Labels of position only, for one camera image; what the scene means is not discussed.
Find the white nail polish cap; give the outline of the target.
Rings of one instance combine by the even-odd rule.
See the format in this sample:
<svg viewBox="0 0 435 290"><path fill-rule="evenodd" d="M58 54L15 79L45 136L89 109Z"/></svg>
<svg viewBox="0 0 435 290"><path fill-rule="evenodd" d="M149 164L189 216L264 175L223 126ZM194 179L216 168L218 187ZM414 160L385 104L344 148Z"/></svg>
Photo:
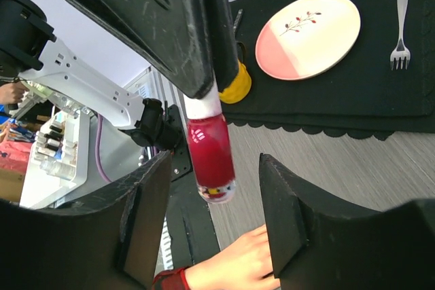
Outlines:
<svg viewBox="0 0 435 290"><path fill-rule="evenodd" d="M214 80L210 91L202 99L184 95L186 116L189 120L202 120L222 114L217 82Z"/></svg>

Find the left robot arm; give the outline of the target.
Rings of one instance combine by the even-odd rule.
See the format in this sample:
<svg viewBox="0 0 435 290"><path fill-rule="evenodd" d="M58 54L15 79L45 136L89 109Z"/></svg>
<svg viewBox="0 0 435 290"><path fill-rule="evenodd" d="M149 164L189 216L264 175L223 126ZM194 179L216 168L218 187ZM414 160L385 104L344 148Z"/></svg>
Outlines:
<svg viewBox="0 0 435 290"><path fill-rule="evenodd" d="M189 120L222 116L219 93L239 70L228 0L65 1L176 86ZM64 94L138 145L170 149L177 142L165 122L146 122L160 106L128 93L78 58L31 0L1 0L1 75Z"/></svg>

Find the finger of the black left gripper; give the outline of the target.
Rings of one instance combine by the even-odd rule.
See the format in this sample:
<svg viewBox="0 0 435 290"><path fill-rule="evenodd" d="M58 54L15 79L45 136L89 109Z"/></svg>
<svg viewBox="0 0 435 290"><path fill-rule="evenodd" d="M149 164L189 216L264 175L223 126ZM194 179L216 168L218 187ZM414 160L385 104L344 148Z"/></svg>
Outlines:
<svg viewBox="0 0 435 290"><path fill-rule="evenodd" d="M65 0L190 98L213 84L204 0Z"/></svg>
<svg viewBox="0 0 435 290"><path fill-rule="evenodd" d="M227 88L239 71L236 40L228 0L205 0L207 24L218 88Z"/></svg>

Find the red plaid sleeve forearm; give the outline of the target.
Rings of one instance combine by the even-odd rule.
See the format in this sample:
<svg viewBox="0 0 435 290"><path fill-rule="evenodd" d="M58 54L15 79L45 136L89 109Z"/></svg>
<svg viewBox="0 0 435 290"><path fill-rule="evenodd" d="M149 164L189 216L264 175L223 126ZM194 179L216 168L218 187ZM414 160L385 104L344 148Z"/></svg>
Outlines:
<svg viewBox="0 0 435 290"><path fill-rule="evenodd" d="M151 290L190 290L186 280L186 268L158 273L154 277Z"/></svg>

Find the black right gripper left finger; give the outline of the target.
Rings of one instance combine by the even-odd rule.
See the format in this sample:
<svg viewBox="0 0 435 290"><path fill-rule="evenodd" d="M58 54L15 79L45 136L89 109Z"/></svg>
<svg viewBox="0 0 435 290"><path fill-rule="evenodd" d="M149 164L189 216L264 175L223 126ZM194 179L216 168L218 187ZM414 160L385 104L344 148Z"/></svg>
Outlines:
<svg viewBox="0 0 435 290"><path fill-rule="evenodd" d="M1 202L2 289L150 289L171 154L58 209Z"/></svg>

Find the mannequin hand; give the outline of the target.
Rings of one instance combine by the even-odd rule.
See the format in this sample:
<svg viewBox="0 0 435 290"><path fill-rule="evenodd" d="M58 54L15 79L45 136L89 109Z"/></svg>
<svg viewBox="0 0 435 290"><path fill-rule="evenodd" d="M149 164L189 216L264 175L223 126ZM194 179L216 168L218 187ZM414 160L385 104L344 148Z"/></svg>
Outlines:
<svg viewBox="0 0 435 290"><path fill-rule="evenodd" d="M278 289L266 226L240 236L212 258L185 271L191 289Z"/></svg>

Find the red nail polish bottle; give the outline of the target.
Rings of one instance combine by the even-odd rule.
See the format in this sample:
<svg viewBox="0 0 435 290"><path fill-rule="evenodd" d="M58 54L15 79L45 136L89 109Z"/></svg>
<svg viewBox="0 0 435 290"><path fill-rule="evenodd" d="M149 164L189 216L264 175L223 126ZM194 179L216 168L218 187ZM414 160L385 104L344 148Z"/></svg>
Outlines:
<svg viewBox="0 0 435 290"><path fill-rule="evenodd" d="M236 178L224 116L189 120L187 142L200 196L210 204L228 202Z"/></svg>

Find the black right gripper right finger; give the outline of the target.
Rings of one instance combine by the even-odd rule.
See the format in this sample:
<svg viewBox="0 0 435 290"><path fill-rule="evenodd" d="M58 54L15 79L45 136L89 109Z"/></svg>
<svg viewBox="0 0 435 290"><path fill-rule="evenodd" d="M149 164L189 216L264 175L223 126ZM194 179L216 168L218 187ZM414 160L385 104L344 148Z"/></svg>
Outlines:
<svg viewBox="0 0 435 290"><path fill-rule="evenodd" d="M433 289L434 200L386 211L348 202L261 154L259 180L282 289Z"/></svg>

